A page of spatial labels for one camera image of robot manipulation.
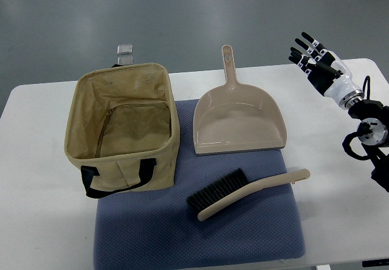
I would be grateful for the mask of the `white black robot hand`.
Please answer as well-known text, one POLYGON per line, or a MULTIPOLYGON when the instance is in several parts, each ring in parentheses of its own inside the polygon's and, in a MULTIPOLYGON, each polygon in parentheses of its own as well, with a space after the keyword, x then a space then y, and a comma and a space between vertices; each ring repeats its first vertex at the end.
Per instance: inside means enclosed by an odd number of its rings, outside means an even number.
POLYGON ((346 64, 321 42, 302 32, 295 42, 304 50, 291 47, 289 60, 298 66, 313 87, 324 97, 333 99, 342 109, 350 109, 363 100, 365 94, 354 84, 346 64))

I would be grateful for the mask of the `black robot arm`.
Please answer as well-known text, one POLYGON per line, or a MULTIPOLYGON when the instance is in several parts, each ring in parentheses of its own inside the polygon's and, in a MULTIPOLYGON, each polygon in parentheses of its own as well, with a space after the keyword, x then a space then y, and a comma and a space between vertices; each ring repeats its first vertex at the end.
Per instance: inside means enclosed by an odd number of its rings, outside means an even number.
POLYGON ((374 170, 371 179, 388 190, 388 154, 381 149, 388 147, 388 106, 380 101, 363 99, 348 109, 353 119, 360 120, 357 130, 348 134, 342 143, 344 152, 360 161, 371 161, 374 170), (359 155, 351 148, 353 139, 358 139, 365 155, 359 155))

